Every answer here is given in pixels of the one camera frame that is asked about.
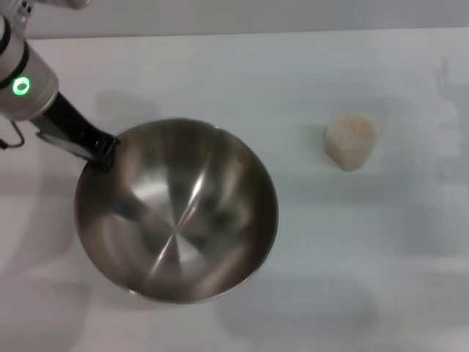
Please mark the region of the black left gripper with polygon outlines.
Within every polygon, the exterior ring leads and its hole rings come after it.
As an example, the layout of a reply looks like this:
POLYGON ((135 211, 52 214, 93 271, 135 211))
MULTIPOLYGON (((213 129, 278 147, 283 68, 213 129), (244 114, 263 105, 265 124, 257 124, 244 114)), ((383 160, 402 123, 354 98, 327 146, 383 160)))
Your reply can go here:
POLYGON ((34 119, 34 126, 41 140, 78 157, 92 158, 90 164, 97 170, 107 172, 114 165, 120 140, 96 128, 60 92, 34 119))

